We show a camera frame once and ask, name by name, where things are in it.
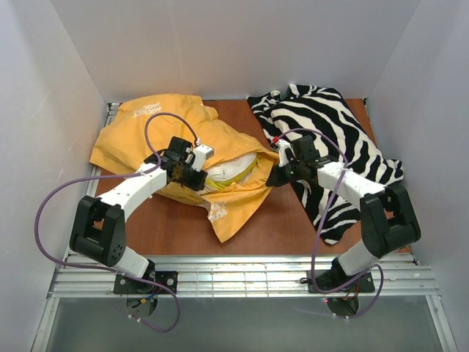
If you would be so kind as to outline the white pillow yellow edge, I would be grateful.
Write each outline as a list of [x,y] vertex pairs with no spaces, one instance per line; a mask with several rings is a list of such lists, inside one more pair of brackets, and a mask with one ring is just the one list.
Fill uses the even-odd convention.
[[248,177],[257,163],[256,153],[247,153],[207,169],[207,177],[201,193],[213,193],[239,183]]

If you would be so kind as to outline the yellow pillowcase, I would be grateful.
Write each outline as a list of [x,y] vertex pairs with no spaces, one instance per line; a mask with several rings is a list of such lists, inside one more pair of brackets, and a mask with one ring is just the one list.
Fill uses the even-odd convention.
[[101,130],[90,163],[114,174],[135,172],[153,150],[169,146],[172,137],[199,139],[214,149],[203,169],[247,153],[257,154],[252,173],[223,190],[201,193],[170,183],[159,192],[178,202],[203,207],[219,241],[233,237],[263,203],[270,188],[266,181],[278,156],[257,139],[220,120],[218,112],[195,95],[163,94],[123,103],[114,121]]

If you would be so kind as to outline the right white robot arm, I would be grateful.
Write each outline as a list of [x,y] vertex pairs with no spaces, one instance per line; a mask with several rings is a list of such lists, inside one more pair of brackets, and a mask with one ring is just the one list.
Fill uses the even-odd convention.
[[311,136],[293,142],[275,138],[273,147],[279,163],[271,170],[268,186],[280,187],[294,181],[317,184],[345,199],[359,212],[361,239],[336,257],[327,271],[312,277],[317,291],[345,288],[382,257],[421,239],[418,219],[404,186],[384,186],[329,155],[320,156]]

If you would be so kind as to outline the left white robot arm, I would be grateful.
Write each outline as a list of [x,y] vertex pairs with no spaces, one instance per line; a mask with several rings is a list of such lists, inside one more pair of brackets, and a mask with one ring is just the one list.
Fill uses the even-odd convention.
[[78,203],[70,237],[70,248],[107,268],[146,279],[154,263],[127,245],[126,222],[153,194],[170,183],[201,191],[207,172],[204,162],[214,149],[173,137],[160,155],[144,159],[136,173],[98,197],[85,196]]

